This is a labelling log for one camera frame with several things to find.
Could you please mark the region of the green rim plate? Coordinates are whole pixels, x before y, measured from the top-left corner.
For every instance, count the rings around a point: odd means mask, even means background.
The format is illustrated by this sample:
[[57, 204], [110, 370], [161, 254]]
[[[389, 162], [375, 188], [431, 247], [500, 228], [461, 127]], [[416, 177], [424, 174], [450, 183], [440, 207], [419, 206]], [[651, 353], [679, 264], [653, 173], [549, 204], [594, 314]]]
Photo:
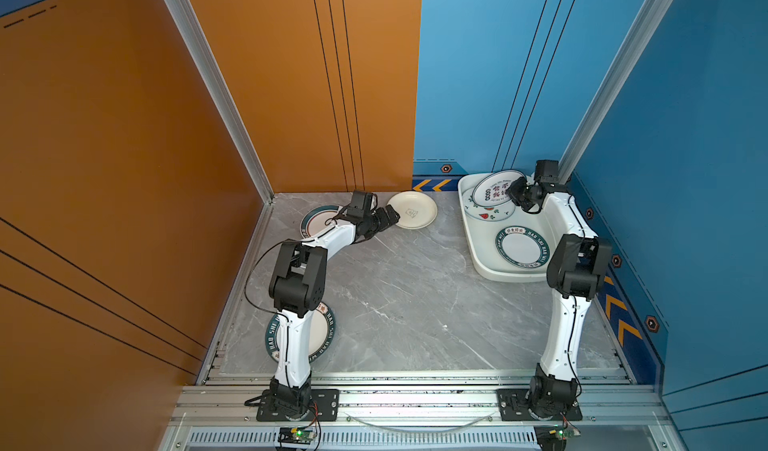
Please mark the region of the green rim plate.
[[309, 211], [301, 220], [300, 233], [303, 239], [309, 239], [333, 223], [333, 218], [342, 209], [341, 205], [323, 205]]

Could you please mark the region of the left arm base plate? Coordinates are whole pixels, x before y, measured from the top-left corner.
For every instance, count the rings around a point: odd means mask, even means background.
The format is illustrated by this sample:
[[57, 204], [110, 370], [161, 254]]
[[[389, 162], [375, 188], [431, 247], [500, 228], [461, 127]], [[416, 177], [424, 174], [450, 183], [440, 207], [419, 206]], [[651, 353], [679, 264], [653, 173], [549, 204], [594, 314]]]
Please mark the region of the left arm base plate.
[[305, 391], [289, 391], [280, 395], [277, 391], [265, 391], [256, 414], [259, 422], [311, 421], [334, 422], [338, 417], [340, 390], [312, 388]]

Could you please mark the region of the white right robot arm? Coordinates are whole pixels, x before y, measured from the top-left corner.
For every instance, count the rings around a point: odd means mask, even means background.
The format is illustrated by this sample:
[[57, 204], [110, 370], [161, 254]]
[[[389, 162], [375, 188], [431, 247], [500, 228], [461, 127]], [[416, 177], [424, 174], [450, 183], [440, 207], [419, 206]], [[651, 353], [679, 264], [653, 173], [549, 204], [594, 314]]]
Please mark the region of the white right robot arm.
[[507, 194], [523, 211], [544, 214], [561, 234], [547, 264], [553, 307], [547, 344], [527, 394], [529, 413], [539, 420], [578, 417], [578, 351], [588, 310], [604, 285], [612, 245], [578, 210], [556, 160], [537, 161], [533, 182], [520, 178]]

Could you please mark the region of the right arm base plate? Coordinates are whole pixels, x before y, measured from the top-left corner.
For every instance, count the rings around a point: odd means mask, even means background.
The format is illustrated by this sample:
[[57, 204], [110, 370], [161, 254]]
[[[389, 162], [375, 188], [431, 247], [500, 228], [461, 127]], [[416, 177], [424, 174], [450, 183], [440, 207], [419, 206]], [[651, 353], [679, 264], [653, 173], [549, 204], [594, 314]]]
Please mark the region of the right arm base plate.
[[533, 402], [527, 389], [502, 388], [496, 391], [497, 405], [503, 421], [552, 422], [565, 419], [575, 422], [583, 419], [577, 403], [565, 403], [549, 398]]

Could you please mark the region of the red chinese characters plate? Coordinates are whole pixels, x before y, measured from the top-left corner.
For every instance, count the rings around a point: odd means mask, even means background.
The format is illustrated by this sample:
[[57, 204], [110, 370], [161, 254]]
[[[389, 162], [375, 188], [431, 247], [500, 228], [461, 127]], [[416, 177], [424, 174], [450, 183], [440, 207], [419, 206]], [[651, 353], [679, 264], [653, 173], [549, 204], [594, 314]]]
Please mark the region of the red chinese characters plate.
[[471, 197], [475, 204], [482, 207], [496, 207], [509, 202], [507, 190], [518, 179], [527, 182], [527, 176], [517, 170], [504, 170], [484, 177], [472, 190]]

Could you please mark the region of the watermelon pattern plate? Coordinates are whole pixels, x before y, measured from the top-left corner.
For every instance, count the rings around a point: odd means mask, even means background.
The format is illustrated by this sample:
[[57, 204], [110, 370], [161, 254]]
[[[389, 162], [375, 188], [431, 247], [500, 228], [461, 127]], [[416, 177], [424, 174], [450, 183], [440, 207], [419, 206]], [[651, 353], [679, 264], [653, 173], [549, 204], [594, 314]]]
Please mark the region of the watermelon pattern plate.
[[473, 200], [472, 194], [473, 190], [467, 189], [461, 195], [463, 210], [470, 218], [483, 222], [502, 221], [511, 217], [517, 209], [512, 201], [494, 207], [484, 207]]

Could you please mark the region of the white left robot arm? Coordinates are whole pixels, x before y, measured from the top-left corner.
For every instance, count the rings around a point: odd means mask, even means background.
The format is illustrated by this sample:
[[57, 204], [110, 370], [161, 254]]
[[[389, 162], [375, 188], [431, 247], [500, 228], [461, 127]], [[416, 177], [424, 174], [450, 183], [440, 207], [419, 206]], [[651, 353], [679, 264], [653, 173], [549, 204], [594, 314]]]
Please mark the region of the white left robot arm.
[[376, 194], [355, 191], [319, 234], [280, 245], [269, 283], [279, 321], [279, 358], [266, 393], [268, 410], [290, 418], [302, 418], [310, 411], [310, 328], [312, 313], [324, 296], [328, 261], [345, 247], [367, 241], [400, 221], [393, 206], [374, 207], [377, 202]]

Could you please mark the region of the green lettered plate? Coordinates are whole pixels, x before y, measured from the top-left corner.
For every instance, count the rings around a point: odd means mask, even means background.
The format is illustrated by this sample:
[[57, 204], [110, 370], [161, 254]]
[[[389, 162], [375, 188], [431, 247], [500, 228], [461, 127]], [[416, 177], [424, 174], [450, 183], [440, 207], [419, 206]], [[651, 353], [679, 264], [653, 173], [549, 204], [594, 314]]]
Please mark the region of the green lettered plate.
[[543, 267], [551, 254], [544, 237], [525, 226], [508, 226], [499, 231], [495, 247], [508, 263], [525, 269]]
[[[280, 319], [277, 316], [273, 316], [266, 328], [264, 338], [267, 354], [275, 362], [278, 361], [280, 354], [280, 347], [277, 339], [279, 327]], [[308, 348], [308, 358], [310, 363], [313, 363], [328, 350], [335, 334], [336, 317], [332, 309], [322, 301], [312, 314]]]

